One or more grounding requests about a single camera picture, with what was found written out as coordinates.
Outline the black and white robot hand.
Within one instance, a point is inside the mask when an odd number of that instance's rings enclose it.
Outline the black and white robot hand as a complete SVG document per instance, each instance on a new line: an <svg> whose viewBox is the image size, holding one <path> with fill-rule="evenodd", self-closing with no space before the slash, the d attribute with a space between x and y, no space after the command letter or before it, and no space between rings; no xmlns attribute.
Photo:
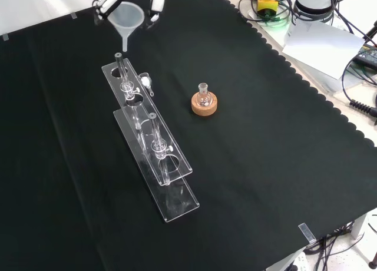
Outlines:
<svg viewBox="0 0 377 271"><path fill-rule="evenodd" d="M126 0L93 0L92 6L95 9L97 18L102 21ZM164 9L165 0L150 0L150 7L147 12L148 20L154 24L160 17L160 13Z"/></svg>

